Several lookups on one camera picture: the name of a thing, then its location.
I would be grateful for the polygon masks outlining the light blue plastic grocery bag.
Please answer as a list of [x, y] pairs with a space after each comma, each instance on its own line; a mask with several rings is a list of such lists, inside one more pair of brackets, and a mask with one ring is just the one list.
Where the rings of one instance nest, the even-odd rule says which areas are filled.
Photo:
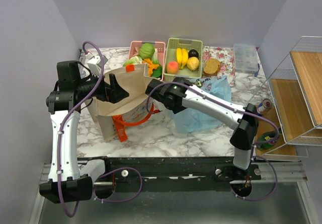
[[[202, 90], [231, 102], [231, 88], [227, 76], [218, 76], [212, 78], [191, 79], [190, 82], [197, 85]], [[194, 109], [185, 109], [177, 114], [172, 111], [168, 115], [175, 122], [175, 128], [178, 133], [190, 133], [201, 130], [216, 128], [221, 122], [200, 111]]]

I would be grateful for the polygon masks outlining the white cauliflower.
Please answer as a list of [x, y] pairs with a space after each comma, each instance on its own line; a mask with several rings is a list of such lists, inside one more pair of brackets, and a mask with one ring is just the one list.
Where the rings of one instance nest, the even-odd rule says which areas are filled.
[[133, 65], [141, 64], [142, 61], [143, 61], [143, 59], [139, 55], [133, 56], [123, 64], [123, 67], [125, 67], [129, 64], [133, 64]]

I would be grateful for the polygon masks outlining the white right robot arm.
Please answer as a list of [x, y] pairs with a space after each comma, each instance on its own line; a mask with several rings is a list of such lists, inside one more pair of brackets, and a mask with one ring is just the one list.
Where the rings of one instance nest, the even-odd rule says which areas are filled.
[[231, 173], [236, 179], [244, 179], [250, 173], [252, 144], [257, 134], [259, 122], [256, 107], [233, 104], [200, 89], [184, 78], [172, 82], [153, 79], [145, 93], [149, 98], [161, 102], [174, 114], [185, 109], [200, 111], [224, 123], [233, 130], [230, 143], [234, 146]]

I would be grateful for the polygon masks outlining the green cabbage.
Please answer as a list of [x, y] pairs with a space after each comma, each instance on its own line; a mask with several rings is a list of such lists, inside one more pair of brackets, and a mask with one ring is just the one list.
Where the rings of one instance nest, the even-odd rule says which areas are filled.
[[152, 59], [153, 55], [155, 53], [155, 47], [151, 43], [144, 43], [142, 44], [140, 50], [139, 50], [139, 56], [142, 59]]

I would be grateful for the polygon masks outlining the yellow orange food piece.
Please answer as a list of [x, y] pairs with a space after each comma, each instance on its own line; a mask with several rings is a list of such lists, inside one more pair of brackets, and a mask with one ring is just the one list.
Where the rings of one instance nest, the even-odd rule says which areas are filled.
[[154, 63], [151, 59], [146, 58], [142, 61], [142, 63], [147, 63], [148, 64], [148, 76], [152, 76], [153, 71], [157, 70], [159, 67], [159, 63]]

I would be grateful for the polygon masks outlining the beige canvas tote bag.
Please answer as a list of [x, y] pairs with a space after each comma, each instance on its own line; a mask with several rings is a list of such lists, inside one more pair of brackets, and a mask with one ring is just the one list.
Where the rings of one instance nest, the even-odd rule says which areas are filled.
[[104, 74], [104, 81], [109, 83], [109, 74], [114, 74], [117, 83], [129, 93], [129, 97], [119, 103], [103, 102], [97, 98], [86, 101], [87, 110], [92, 117], [104, 141], [118, 137], [127, 140], [126, 127], [134, 127], [145, 123], [151, 116], [147, 111], [156, 112], [156, 106], [146, 102], [145, 93], [148, 84], [153, 80], [148, 76], [148, 64], [129, 65], [111, 70]]

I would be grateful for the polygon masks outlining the silver metal can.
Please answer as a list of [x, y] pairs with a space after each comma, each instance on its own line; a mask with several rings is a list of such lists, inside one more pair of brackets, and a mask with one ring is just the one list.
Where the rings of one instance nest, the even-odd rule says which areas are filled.
[[272, 107], [274, 103], [269, 98], [264, 98], [257, 106], [257, 115], [264, 116]]

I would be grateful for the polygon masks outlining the bread slice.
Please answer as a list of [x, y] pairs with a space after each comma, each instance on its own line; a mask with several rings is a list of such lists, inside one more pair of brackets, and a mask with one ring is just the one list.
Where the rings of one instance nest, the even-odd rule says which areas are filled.
[[217, 59], [211, 58], [206, 60], [203, 73], [206, 77], [217, 76], [221, 68], [221, 62]]

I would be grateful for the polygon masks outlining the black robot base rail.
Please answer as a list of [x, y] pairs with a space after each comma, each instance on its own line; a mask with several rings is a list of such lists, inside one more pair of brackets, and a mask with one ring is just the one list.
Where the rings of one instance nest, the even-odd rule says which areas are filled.
[[94, 182], [101, 194], [106, 192], [180, 192], [229, 191], [231, 184], [261, 179], [259, 166], [246, 171], [233, 166], [232, 157], [134, 157], [103, 158], [106, 172], [115, 171]]

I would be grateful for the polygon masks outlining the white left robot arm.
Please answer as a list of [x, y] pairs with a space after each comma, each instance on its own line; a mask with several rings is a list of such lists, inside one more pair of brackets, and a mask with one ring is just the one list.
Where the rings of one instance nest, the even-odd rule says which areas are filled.
[[50, 112], [53, 145], [48, 181], [40, 184], [40, 195], [53, 203], [89, 200], [94, 182], [107, 181], [112, 174], [106, 157], [95, 157], [83, 168], [77, 161], [77, 128], [81, 104], [90, 97], [118, 103], [129, 97], [111, 73], [109, 82], [103, 78], [81, 78], [78, 61], [57, 64], [58, 81], [54, 91], [46, 99]]

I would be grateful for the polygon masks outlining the pink orange peach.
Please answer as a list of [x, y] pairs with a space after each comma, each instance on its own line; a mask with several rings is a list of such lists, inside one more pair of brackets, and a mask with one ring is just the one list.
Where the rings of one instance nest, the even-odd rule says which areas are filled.
[[166, 73], [168, 74], [177, 74], [179, 72], [179, 65], [176, 61], [168, 62], [166, 66]]

